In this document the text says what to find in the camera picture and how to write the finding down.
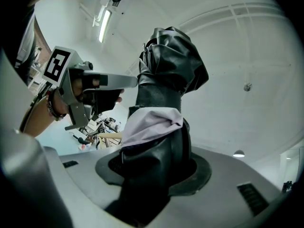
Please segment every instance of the person's hand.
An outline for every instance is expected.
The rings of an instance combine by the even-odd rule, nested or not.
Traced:
[[[72,90],[75,96],[80,96],[82,94],[82,80],[81,79],[76,79],[72,82]],[[99,80],[93,79],[93,85],[98,87],[99,86]],[[122,102],[122,98],[118,97],[116,102]],[[58,90],[55,91],[54,93],[54,98],[53,98],[53,105],[54,109],[58,114],[68,114],[68,108],[67,105],[62,101]]]

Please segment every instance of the ceiling light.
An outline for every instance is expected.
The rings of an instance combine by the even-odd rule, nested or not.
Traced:
[[[245,84],[245,86],[244,86],[244,90],[247,91],[247,92],[250,91],[251,88],[252,88],[252,84],[251,83]]]
[[[238,151],[235,151],[235,153],[233,154],[234,157],[245,157],[245,154],[243,151],[241,150],[238,150]]]
[[[108,25],[110,16],[111,16],[111,12],[109,10],[106,10],[104,13],[104,19],[103,19],[103,22],[101,23],[100,33],[99,33],[99,41],[101,43],[104,40],[105,29],[106,29],[106,26]]]

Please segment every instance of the person's arm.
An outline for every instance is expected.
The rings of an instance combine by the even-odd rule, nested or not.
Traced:
[[[63,115],[67,114],[68,110],[65,104],[61,101],[58,90],[54,93],[53,106],[55,112]],[[27,133],[33,137],[37,137],[54,121],[54,117],[50,116],[48,112],[47,100],[44,97],[39,101],[28,119],[28,122],[24,128],[24,133]]]
[[[94,86],[99,86],[98,80],[93,80]],[[81,79],[77,79],[72,82],[72,89],[75,96],[82,94],[82,82]],[[117,102],[121,102],[122,98],[118,97]],[[58,90],[54,93],[52,105],[57,114],[68,114],[67,105],[62,101]],[[48,113],[48,106],[46,98],[39,101],[33,108],[33,111],[25,125],[24,133],[27,133],[33,137],[37,137],[54,121],[54,118]]]

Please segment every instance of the wooden stick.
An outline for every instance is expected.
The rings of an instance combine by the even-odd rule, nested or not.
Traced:
[[[100,133],[98,137],[107,138],[107,139],[122,139],[122,133]]]

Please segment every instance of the equipment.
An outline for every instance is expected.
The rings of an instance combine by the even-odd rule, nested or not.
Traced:
[[[136,77],[93,71],[92,63],[83,62],[76,51],[63,47],[54,48],[42,78],[59,88],[68,106],[73,125],[65,130],[87,126],[94,114],[114,108],[122,89],[137,85]],[[72,82],[78,79],[82,80],[83,94],[75,96]],[[99,86],[94,86],[93,80],[99,81]]]

